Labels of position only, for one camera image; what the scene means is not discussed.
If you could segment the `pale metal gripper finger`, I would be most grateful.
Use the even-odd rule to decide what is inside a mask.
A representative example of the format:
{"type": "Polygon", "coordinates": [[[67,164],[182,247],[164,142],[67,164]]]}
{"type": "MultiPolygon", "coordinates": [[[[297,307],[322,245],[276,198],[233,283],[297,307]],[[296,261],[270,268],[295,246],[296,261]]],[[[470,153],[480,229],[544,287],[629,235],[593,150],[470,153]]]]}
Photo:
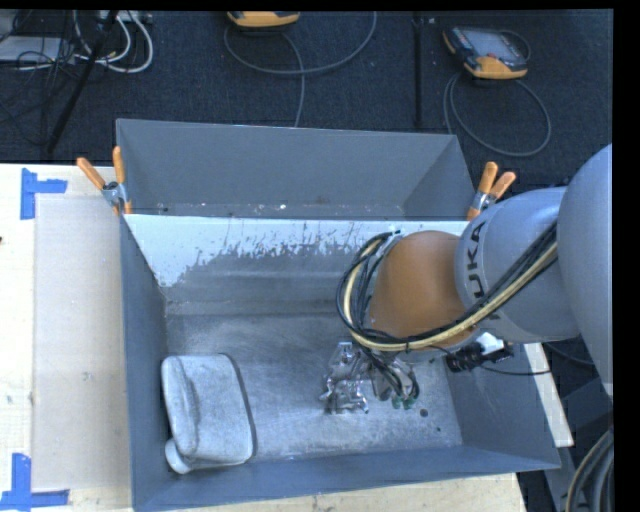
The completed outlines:
{"type": "Polygon", "coordinates": [[[340,341],[328,365],[329,379],[356,379],[361,373],[362,354],[351,341],[340,341]]]}
{"type": "Polygon", "coordinates": [[[357,411],[368,414],[369,404],[362,386],[362,380],[330,381],[326,391],[319,396],[319,400],[330,414],[357,411]]]}

